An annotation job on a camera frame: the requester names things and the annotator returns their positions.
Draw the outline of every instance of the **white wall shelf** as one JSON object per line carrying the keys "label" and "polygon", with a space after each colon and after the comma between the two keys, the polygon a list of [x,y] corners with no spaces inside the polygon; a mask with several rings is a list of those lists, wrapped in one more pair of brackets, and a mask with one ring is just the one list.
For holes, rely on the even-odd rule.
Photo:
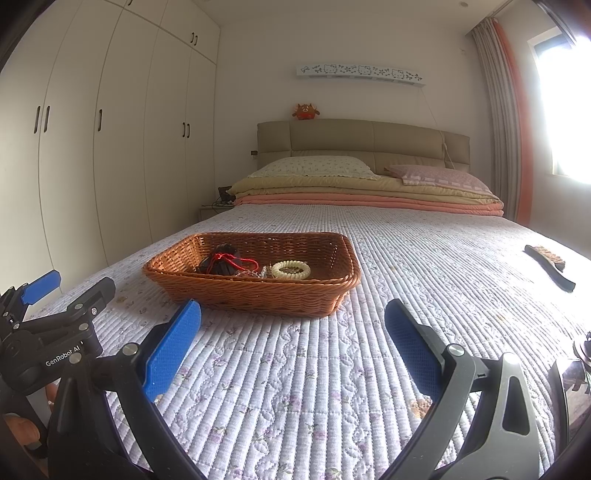
{"label": "white wall shelf", "polygon": [[360,63],[309,63],[296,67],[298,77],[378,80],[422,87],[424,79],[416,72],[393,67],[376,67]]}

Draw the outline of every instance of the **folded blanket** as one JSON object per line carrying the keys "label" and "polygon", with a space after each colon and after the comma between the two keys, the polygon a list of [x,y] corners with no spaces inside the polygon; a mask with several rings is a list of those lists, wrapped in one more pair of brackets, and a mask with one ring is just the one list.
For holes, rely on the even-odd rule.
{"label": "folded blanket", "polygon": [[373,195],[343,193],[284,193],[268,195],[247,195],[238,198],[236,205],[272,203],[288,203],[292,205],[346,205],[373,206],[382,208],[406,208],[411,210],[427,210],[431,212],[463,213],[468,215],[502,216],[501,202],[487,205],[459,205],[447,202],[431,202],[397,197],[380,197]]}
{"label": "folded blanket", "polygon": [[383,192],[400,192],[411,194],[428,194],[437,196],[453,196],[456,198],[468,199],[492,199],[499,201],[492,194],[483,192],[464,192],[431,185],[404,185],[402,180],[392,177],[381,177],[379,180],[353,179],[348,177],[262,177],[245,178],[236,182],[229,193],[237,195],[254,189],[275,189],[275,188],[306,188],[306,187],[337,187],[342,189],[356,190],[379,190]]}
{"label": "folded blanket", "polygon": [[496,198],[481,198],[473,199],[468,197],[461,197],[457,195],[433,195],[430,193],[419,192],[392,192],[389,190],[359,190],[346,189],[340,187],[278,187],[267,189],[251,189],[236,194],[236,198],[242,198],[249,195],[275,195],[284,193],[346,193],[352,195],[371,195],[383,199],[384,197],[405,198],[414,200],[424,200],[426,202],[444,202],[454,203],[457,205],[490,205],[493,203],[499,204],[502,207],[502,202]]}

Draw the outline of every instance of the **bright window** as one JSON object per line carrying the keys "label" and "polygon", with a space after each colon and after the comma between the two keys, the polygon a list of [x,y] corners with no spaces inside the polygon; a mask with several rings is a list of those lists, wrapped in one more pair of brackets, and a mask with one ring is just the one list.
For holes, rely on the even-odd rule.
{"label": "bright window", "polygon": [[535,47],[553,173],[591,183],[591,55],[563,35]]}

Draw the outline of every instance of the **headboard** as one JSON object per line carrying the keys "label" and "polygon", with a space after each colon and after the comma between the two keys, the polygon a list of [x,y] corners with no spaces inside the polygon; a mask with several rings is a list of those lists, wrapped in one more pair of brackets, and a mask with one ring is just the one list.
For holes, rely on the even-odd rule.
{"label": "headboard", "polygon": [[[447,145],[444,160],[443,138]],[[323,118],[258,124],[258,168],[284,157],[347,155],[377,174],[388,165],[431,165],[470,171],[470,138],[412,125]]]}

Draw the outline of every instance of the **blue gripper pad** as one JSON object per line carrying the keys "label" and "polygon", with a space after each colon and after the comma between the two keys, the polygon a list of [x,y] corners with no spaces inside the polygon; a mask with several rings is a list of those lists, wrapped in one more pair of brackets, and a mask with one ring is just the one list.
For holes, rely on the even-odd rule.
{"label": "blue gripper pad", "polygon": [[25,291],[21,295],[22,304],[35,305],[45,295],[48,295],[59,287],[60,283],[61,275],[57,270],[46,273],[25,287]]}
{"label": "blue gripper pad", "polygon": [[418,390],[423,395],[429,395],[433,402],[439,400],[442,389],[441,363],[417,330],[419,324],[400,300],[388,303],[384,322]]}
{"label": "blue gripper pad", "polygon": [[170,320],[170,327],[146,362],[144,393],[154,401],[165,393],[201,325],[201,307],[189,300]]}

